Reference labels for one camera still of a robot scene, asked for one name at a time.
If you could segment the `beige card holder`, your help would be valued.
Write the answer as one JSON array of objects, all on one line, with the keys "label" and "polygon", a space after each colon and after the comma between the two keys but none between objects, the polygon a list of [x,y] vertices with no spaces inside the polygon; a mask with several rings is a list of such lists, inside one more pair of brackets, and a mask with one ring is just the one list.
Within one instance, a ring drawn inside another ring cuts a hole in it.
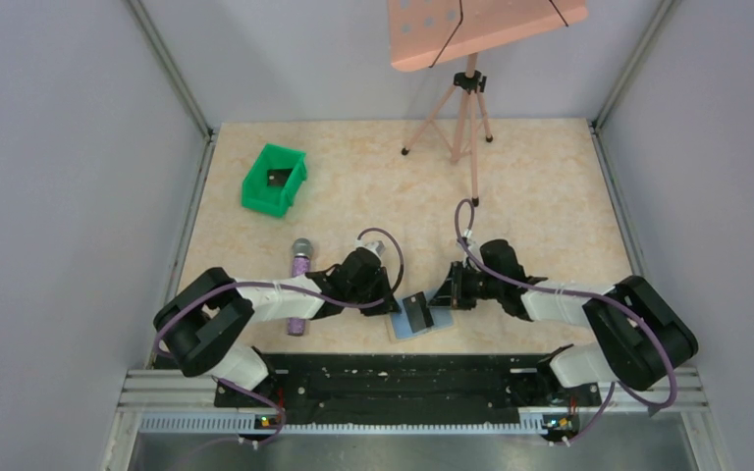
[{"label": "beige card holder", "polygon": [[394,313],[388,316],[387,331],[391,341],[416,340],[427,335],[445,331],[456,324],[453,313],[450,309],[430,308],[434,317],[434,326],[431,330],[422,335],[406,337],[400,332],[400,317],[404,314],[403,301],[400,302],[400,305],[402,306],[402,311],[400,313]]}]

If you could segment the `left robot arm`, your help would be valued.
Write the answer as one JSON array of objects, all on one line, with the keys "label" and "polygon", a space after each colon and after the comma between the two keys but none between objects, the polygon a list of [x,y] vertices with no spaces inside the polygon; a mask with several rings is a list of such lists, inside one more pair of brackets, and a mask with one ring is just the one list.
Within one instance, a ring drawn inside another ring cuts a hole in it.
[{"label": "left robot arm", "polygon": [[250,324],[319,320],[357,309],[364,316],[397,313],[388,273],[373,250],[359,247],[325,271],[283,281],[231,278],[210,268],[154,317],[157,345],[184,376],[208,376],[255,391],[273,367],[254,347],[240,343]]}]

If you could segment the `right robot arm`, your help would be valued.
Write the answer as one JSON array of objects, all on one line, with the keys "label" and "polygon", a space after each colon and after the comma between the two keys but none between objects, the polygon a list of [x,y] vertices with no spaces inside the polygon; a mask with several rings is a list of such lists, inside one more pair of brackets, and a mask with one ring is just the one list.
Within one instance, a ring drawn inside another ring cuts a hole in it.
[{"label": "right robot arm", "polygon": [[695,335],[646,279],[632,275],[613,285],[587,286],[529,276],[504,239],[453,262],[428,304],[468,311],[480,300],[494,300],[522,321],[591,330],[593,342],[561,347],[540,362],[554,389],[619,382],[644,391],[699,350]]}]

